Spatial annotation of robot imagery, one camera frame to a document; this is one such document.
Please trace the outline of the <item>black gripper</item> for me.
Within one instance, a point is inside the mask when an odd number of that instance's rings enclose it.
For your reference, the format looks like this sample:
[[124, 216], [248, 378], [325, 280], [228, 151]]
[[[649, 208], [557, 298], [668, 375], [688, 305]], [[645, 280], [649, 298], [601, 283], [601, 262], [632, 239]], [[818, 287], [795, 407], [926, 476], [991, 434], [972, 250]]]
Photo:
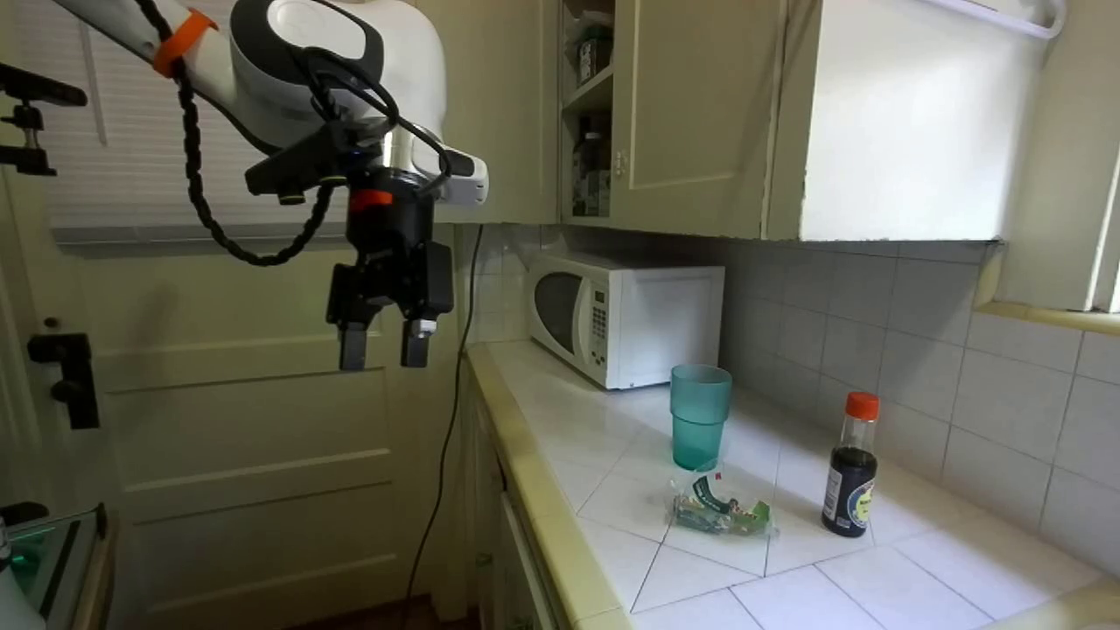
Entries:
[[365, 186], [346, 203], [353, 267], [332, 270], [325, 319], [341, 325], [341, 370], [365, 370], [367, 321], [397, 305], [404, 369], [425, 369], [438, 315], [451, 309], [451, 252], [435, 241], [435, 201], [415, 186]]

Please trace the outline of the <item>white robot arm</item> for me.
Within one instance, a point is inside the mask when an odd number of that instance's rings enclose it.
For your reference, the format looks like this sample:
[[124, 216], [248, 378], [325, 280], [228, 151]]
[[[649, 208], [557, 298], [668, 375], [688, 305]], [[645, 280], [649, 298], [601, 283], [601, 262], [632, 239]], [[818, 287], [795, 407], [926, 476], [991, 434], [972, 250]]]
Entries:
[[383, 309], [404, 315], [405, 369], [426, 361], [451, 309], [451, 252], [435, 203], [456, 158], [443, 143], [444, 55], [405, 0], [236, 0], [215, 22], [187, 0], [58, 0], [180, 89], [183, 139], [218, 110], [263, 161], [255, 197], [346, 208], [353, 257], [332, 270], [325, 321], [341, 364], [365, 364]]

